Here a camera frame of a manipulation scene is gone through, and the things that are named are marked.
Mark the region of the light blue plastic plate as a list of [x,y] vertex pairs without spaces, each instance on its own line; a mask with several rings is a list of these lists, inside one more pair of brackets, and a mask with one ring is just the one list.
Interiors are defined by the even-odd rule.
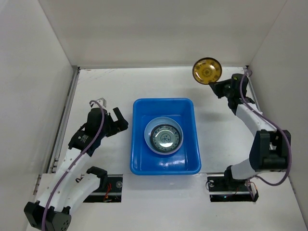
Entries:
[[181,126],[170,117],[157,117],[157,118],[152,119],[145,127],[144,139],[149,149],[153,152],[154,150],[151,148],[151,144],[150,144],[150,133],[154,127],[161,125],[161,124],[174,125],[182,130]]

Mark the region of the green floral plate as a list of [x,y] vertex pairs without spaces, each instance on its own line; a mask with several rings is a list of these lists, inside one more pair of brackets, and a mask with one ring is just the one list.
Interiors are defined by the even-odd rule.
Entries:
[[157,154],[174,154],[182,146],[182,142],[182,130],[174,125],[161,124],[150,133],[151,148]]

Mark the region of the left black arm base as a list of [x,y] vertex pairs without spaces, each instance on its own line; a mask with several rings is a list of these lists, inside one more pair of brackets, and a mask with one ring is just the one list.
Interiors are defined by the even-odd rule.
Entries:
[[123,175],[108,175],[105,188],[92,192],[84,203],[121,203]]

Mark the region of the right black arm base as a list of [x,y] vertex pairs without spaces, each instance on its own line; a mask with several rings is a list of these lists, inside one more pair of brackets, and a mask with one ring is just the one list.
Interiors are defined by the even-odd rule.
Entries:
[[235,180],[231,175],[231,167],[223,173],[207,175],[205,188],[209,192],[211,202],[253,202],[259,199],[258,189],[250,180]]

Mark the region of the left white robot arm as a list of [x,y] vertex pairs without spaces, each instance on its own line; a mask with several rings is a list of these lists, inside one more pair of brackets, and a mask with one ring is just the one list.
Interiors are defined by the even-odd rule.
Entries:
[[96,190],[110,191],[108,172],[91,166],[82,174],[95,150],[105,137],[128,129],[128,122],[119,108],[114,108],[113,120],[101,106],[91,108],[87,122],[72,136],[65,157],[43,194],[24,207],[29,224],[39,231],[65,231],[72,214]]

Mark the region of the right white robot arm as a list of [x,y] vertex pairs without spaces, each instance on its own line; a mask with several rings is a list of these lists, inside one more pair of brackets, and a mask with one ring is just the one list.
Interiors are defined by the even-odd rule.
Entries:
[[248,82],[247,74],[234,74],[230,79],[209,83],[218,98],[227,98],[228,107],[254,136],[249,157],[228,166],[224,172],[223,185],[228,190],[236,189],[251,178],[260,178],[260,173],[284,171],[285,175],[277,183],[262,179],[267,185],[279,186],[288,177],[292,164],[290,132],[258,110],[253,99],[246,95]]

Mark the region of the yellow patterned plate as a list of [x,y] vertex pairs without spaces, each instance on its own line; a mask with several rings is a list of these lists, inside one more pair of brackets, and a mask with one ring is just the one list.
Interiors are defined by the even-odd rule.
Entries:
[[214,58],[206,57],[199,59],[192,68],[193,78],[200,84],[208,85],[217,82],[222,75],[222,66]]

